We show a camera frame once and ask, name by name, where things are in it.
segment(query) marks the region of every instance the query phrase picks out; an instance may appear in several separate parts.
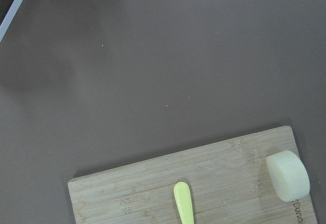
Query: yellow-green handle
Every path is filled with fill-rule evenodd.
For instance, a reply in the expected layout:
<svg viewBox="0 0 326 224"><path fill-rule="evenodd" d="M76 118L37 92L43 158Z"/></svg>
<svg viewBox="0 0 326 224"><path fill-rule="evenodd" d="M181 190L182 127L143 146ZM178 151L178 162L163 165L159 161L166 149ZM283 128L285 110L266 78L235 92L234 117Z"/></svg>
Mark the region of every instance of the yellow-green handle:
<svg viewBox="0 0 326 224"><path fill-rule="evenodd" d="M188 184L178 182L173 192L182 224L194 224L192 197Z"/></svg>

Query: gray tabletop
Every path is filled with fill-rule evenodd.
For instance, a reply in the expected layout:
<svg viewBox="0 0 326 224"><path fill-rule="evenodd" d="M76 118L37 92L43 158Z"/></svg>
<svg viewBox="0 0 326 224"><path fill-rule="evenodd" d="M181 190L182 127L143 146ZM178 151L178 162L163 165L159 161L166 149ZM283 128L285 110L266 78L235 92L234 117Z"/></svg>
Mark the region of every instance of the gray tabletop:
<svg viewBox="0 0 326 224"><path fill-rule="evenodd" d="M326 0L24 0L0 44L0 223L67 182L290 125L326 223Z"/></svg>

